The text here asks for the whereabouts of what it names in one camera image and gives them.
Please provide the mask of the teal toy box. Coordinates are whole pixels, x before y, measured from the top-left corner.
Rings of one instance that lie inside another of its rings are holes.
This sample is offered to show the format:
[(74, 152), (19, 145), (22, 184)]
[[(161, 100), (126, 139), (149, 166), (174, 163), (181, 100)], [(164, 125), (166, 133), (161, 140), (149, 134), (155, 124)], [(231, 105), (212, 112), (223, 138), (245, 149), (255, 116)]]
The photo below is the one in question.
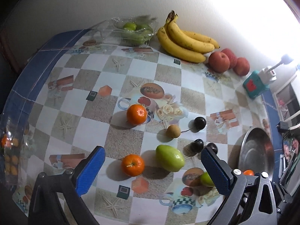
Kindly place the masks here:
[(264, 91), (269, 90), (269, 85), (263, 84), (258, 71), (255, 70), (252, 74), (243, 82), (243, 87), (246, 90), (249, 98), (255, 99), (261, 95)]

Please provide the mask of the large green mango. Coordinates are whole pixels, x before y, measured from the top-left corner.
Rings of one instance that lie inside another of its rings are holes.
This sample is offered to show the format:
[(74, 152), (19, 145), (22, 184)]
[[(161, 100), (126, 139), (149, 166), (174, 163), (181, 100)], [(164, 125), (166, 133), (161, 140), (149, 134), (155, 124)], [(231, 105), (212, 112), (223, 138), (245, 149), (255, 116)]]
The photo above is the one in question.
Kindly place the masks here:
[(169, 145), (159, 145), (156, 148), (158, 164), (168, 172), (178, 172), (185, 165), (183, 154)]

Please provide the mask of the orange tangerine with stem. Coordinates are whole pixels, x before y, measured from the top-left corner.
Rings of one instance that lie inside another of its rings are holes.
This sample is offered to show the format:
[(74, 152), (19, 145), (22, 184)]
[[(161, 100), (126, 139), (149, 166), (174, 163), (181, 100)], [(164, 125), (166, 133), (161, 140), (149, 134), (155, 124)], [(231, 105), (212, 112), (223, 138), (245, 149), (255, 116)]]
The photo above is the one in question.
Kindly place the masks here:
[(122, 159), (121, 168), (126, 175), (136, 177), (144, 171), (144, 160), (136, 154), (127, 155)]

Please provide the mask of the red apple middle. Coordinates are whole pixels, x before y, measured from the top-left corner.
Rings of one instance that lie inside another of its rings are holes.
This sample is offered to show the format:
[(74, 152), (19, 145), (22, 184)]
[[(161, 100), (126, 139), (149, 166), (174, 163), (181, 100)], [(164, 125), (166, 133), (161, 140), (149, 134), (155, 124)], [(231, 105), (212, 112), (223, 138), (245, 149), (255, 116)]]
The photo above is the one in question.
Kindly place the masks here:
[(229, 58), (229, 61), (230, 61), (229, 69), (233, 69), (236, 66), (236, 64), (237, 64), (237, 57), (236, 57), (236, 55), (229, 48), (225, 48), (221, 52), (223, 52), (224, 54), (226, 54), (227, 57)]

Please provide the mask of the clear box of kumquats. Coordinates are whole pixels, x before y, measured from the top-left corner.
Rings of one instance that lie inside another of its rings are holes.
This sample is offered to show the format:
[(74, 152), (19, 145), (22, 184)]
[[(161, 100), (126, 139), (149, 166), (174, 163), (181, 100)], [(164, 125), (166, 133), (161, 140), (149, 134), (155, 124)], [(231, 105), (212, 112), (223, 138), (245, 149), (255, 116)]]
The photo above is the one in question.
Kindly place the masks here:
[(18, 172), (24, 137), (29, 133), (29, 124), (20, 126), (11, 117), (1, 119), (1, 154), (4, 158), (4, 183), (15, 186), (18, 183)]

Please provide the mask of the black power adapter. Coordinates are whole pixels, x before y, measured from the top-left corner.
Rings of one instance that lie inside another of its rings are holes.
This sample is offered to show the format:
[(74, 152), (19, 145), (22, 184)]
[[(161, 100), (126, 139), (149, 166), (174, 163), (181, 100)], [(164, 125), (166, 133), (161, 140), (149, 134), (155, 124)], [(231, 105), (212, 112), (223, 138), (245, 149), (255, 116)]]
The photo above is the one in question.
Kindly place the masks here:
[(289, 125), (287, 122), (284, 122), (284, 121), (280, 121), (278, 124), (277, 124), (277, 130), (278, 132), (281, 132), (281, 133), (284, 133), (286, 131), (289, 130)]

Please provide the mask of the red apple front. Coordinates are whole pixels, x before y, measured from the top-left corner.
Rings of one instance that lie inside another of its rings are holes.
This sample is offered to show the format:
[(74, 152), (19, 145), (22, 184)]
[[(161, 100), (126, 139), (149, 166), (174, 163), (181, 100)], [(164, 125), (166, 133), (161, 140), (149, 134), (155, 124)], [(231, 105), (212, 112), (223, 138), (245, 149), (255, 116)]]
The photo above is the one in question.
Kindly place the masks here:
[(213, 52), (208, 58), (209, 67), (217, 73), (223, 73), (229, 69), (229, 57), (220, 51)]

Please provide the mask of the clear box of green fruit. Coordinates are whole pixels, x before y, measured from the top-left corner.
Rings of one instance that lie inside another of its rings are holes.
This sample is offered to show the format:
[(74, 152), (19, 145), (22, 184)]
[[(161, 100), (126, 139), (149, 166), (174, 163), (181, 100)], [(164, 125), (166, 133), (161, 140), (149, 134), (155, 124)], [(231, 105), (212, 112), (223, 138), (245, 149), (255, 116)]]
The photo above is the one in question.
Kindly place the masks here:
[(131, 47), (146, 47), (157, 31), (156, 17), (113, 17), (100, 22), (94, 29), (102, 43)]

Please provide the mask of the small brown longan fruit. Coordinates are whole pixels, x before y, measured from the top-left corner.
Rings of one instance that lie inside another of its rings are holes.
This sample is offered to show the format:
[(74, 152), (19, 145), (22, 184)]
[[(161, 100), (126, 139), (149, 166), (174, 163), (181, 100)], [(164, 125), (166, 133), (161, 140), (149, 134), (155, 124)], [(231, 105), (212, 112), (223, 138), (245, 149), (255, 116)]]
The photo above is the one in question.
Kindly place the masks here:
[(166, 136), (169, 138), (178, 138), (181, 135), (181, 129), (178, 125), (172, 124), (167, 128)]

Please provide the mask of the red apple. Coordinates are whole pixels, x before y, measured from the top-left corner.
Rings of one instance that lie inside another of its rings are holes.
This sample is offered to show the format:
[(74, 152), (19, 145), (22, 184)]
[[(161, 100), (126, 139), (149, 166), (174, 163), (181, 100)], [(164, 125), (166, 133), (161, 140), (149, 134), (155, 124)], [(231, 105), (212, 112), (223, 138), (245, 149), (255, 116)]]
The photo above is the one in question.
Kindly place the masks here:
[(227, 57), (229, 58), (229, 61), (230, 61), (229, 69), (233, 69), (236, 66), (236, 64), (237, 64), (237, 57), (236, 57), (236, 55), (229, 48), (225, 48), (221, 52), (223, 52), (224, 54), (226, 54)]
[(229, 57), (220, 51), (213, 52), (208, 58), (209, 67), (217, 73), (223, 73), (229, 69)]
[(250, 71), (250, 64), (246, 58), (239, 57), (233, 70), (239, 76), (246, 76)]

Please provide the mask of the checkered patterned tablecloth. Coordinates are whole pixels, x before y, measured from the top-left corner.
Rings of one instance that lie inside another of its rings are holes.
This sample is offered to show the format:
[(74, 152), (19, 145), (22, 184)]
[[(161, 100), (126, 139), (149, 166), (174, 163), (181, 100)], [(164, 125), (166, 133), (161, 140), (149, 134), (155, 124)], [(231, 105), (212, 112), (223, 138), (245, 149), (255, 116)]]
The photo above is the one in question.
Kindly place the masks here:
[(272, 93), (250, 99), (243, 79), (153, 48), (102, 44), (94, 31), (54, 36), (29, 61), (1, 116), (6, 175), (28, 210), (39, 173), (73, 168), (96, 146), (105, 161), (83, 201), (100, 224), (207, 224), (223, 201), (200, 185), (213, 142), (235, 166), (251, 127), (281, 152)]

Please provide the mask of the small green lime fruit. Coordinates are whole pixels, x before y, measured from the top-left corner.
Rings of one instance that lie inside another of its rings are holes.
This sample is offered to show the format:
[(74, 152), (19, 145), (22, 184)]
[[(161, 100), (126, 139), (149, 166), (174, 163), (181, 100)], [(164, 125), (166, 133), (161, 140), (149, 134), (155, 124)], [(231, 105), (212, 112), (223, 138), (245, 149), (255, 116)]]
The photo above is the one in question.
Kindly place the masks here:
[(212, 179), (210, 178), (208, 172), (204, 172), (201, 176), (200, 176), (200, 182), (203, 186), (206, 186), (206, 187), (214, 187), (214, 183), (212, 181)]

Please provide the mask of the dark plum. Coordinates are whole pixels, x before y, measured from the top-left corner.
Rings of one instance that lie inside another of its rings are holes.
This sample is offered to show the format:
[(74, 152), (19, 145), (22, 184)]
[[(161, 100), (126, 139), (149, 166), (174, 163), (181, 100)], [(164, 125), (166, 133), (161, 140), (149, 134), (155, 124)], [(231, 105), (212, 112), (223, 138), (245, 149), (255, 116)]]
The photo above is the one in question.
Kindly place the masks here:
[(204, 143), (202, 139), (196, 139), (190, 144), (190, 150), (193, 153), (200, 153), (204, 147)]
[(194, 127), (197, 129), (197, 131), (203, 130), (206, 127), (206, 119), (200, 116), (195, 118)]
[(210, 142), (210, 143), (208, 143), (206, 146), (207, 146), (207, 147), (210, 147), (210, 148), (212, 149), (212, 151), (213, 151), (215, 154), (218, 153), (218, 148), (217, 148), (216, 144)]

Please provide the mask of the orange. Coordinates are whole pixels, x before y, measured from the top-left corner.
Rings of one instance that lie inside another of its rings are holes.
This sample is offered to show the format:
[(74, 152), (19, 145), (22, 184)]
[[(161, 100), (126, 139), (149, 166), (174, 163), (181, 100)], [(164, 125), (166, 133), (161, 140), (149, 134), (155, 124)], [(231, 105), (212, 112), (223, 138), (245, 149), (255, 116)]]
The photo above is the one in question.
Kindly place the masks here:
[(244, 175), (249, 175), (249, 176), (254, 176), (254, 171), (248, 169), (248, 170), (245, 170), (245, 171), (243, 172), (243, 174), (244, 174)]

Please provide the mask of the yellow banana bunch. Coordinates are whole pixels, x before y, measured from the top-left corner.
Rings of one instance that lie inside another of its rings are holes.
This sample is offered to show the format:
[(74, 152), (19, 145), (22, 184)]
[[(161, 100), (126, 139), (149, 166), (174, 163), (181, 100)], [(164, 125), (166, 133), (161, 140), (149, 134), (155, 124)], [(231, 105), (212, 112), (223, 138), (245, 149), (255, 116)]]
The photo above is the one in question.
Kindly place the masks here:
[(178, 15), (171, 11), (164, 26), (157, 31), (161, 47), (173, 57), (192, 63), (203, 63), (204, 56), (220, 48), (219, 43), (208, 36), (192, 31), (183, 31), (177, 25)]

